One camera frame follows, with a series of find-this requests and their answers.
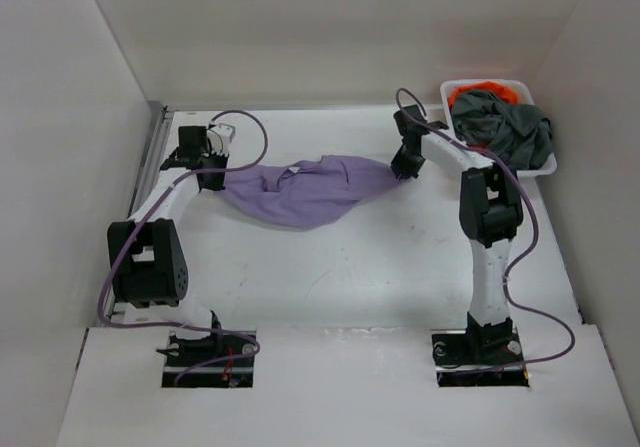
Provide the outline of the purple t-shirt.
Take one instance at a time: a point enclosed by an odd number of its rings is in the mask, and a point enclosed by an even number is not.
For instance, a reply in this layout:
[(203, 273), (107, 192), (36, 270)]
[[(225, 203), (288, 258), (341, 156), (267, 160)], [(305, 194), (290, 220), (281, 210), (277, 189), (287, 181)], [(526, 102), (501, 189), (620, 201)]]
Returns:
[(220, 196), (260, 222), (311, 230), (399, 187), (391, 167), (358, 156), (324, 155), (287, 166), (228, 173)]

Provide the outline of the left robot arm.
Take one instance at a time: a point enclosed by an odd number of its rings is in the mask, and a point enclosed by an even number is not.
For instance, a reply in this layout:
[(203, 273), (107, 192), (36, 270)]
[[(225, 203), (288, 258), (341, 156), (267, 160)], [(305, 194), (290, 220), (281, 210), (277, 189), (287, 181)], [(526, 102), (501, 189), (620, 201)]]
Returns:
[[(175, 323), (176, 336), (191, 340), (190, 353), (206, 366), (221, 360), (225, 343), (209, 331), (221, 327), (216, 314), (196, 300), (177, 224), (202, 190), (224, 188), (221, 171), (234, 137), (235, 128), (226, 124), (179, 128), (178, 146), (162, 162), (148, 198), (127, 220), (107, 230), (111, 262), (131, 233), (137, 233), (112, 280), (115, 300), (132, 309), (130, 321)], [(210, 173), (210, 168), (220, 171)]]

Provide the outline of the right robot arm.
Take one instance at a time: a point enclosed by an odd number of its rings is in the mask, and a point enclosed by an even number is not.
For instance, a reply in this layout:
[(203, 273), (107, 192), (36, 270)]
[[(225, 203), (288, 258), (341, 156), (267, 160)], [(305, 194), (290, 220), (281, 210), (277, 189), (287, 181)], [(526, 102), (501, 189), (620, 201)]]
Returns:
[(523, 221), (521, 197), (504, 170), (487, 157), (453, 145), (426, 122), (416, 105), (393, 115), (401, 147), (391, 161), (396, 178), (416, 178), (424, 163), (437, 164), (460, 181), (459, 222), (472, 252), (472, 297), (461, 333), (432, 335), (441, 368), (494, 366), (516, 340), (503, 288), (512, 241)]

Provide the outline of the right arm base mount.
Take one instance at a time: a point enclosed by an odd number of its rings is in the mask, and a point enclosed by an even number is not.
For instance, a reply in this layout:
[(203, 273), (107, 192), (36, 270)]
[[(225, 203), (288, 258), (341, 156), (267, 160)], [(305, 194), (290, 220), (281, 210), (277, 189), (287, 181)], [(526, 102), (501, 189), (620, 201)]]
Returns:
[(488, 348), (475, 348), (462, 330), (436, 331), (432, 357), (439, 387), (528, 387), (529, 378), (516, 331)]

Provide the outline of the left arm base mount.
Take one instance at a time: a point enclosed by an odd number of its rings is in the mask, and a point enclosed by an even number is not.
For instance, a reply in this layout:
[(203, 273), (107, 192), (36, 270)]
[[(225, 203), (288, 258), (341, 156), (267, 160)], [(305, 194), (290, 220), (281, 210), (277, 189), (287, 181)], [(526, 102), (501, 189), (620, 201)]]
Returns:
[(165, 348), (163, 388), (248, 389), (254, 384), (256, 332), (182, 339), (171, 331)]

